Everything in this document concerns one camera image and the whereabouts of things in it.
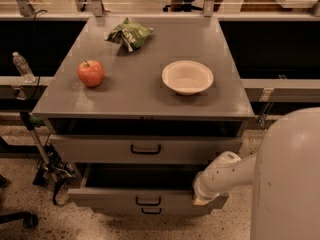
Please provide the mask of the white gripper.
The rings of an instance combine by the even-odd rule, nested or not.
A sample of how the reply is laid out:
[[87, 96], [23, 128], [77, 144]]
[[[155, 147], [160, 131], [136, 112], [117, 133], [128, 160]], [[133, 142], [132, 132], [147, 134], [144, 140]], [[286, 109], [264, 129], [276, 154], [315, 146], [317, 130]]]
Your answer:
[[196, 175], [193, 181], [193, 190], [193, 205], [195, 206], [204, 206], [215, 200], [222, 193], [214, 179], [214, 175], [209, 175], [204, 171]]

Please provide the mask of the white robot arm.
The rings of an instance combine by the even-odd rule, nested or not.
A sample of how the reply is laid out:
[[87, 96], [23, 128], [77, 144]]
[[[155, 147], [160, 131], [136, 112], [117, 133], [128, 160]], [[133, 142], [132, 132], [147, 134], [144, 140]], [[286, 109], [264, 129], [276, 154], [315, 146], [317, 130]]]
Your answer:
[[273, 123], [258, 152], [221, 153], [193, 183], [206, 205], [236, 187], [253, 186], [250, 240], [320, 240], [320, 108]]

